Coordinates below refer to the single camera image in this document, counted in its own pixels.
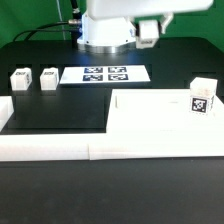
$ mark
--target black table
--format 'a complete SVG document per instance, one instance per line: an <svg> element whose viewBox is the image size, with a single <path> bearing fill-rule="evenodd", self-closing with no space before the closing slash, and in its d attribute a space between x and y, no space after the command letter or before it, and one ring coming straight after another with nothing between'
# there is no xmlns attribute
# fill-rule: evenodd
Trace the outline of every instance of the black table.
<svg viewBox="0 0 224 224"><path fill-rule="evenodd" d="M66 41L10 43L0 50L0 95L13 97L15 113L1 134L105 132L113 88L183 89L201 76L219 80L217 95L224 101L223 62L224 54L200 38L163 39L153 49L119 55L78 52ZM40 90L47 67L58 67L61 76L66 66L133 64L146 65L149 85ZM9 77L21 67L32 69L32 86L12 92ZM61 119L71 107L78 116ZM223 186L223 158L0 163L0 224L221 224Z"/></svg>

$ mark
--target cube with marker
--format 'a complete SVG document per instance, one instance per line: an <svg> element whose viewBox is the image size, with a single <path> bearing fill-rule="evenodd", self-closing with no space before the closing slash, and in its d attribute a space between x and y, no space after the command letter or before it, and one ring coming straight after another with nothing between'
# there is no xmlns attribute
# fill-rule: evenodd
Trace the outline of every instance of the cube with marker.
<svg viewBox="0 0 224 224"><path fill-rule="evenodd" d="M16 69L10 77L13 91L25 91L32 82L32 72L30 68Z"/></svg>
<svg viewBox="0 0 224 224"><path fill-rule="evenodd" d="M59 82L57 68L46 68L40 76L41 90L56 90Z"/></svg>
<svg viewBox="0 0 224 224"><path fill-rule="evenodd" d="M190 112L209 115L213 108L217 80L196 77L190 84Z"/></svg>

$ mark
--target white paper sheet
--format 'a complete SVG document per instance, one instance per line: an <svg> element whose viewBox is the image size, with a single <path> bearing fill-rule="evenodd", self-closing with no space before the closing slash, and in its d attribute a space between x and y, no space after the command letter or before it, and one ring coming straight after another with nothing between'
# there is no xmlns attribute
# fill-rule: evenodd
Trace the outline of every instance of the white paper sheet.
<svg viewBox="0 0 224 224"><path fill-rule="evenodd" d="M149 82L145 66L66 67L60 84Z"/></svg>

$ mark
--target white cube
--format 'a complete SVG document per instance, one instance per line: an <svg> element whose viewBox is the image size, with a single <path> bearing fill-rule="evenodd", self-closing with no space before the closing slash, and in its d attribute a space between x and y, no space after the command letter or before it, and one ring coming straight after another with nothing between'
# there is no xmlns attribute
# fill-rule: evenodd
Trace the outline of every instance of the white cube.
<svg viewBox="0 0 224 224"><path fill-rule="evenodd" d="M190 84L190 112L209 115L216 95L217 80L195 78Z"/></svg>
<svg viewBox="0 0 224 224"><path fill-rule="evenodd" d="M58 69L46 68L40 76L41 90L56 90L59 82Z"/></svg>
<svg viewBox="0 0 224 224"><path fill-rule="evenodd" d="M11 96L1 96L0 97L0 131L7 123L8 119L14 112L12 97Z"/></svg>
<svg viewBox="0 0 224 224"><path fill-rule="evenodd" d="M12 90L27 90L32 82L32 72L30 68L16 69L10 77Z"/></svg>

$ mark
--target white base board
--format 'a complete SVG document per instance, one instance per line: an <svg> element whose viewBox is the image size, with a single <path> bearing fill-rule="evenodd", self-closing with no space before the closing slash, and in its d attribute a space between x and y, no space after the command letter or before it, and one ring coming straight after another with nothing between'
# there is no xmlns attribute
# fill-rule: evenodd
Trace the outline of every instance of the white base board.
<svg viewBox="0 0 224 224"><path fill-rule="evenodd" d="M106 134L0 136L0 161L224 156L224 105L189 114L189 90L113 90Z"/></svg>
<svg viewBox="0 0 224 224"><path fill-rule="evenodd" d="M11 115L13 114L13 104L11 96L0 97L0 131L5 126Z"/></svg>

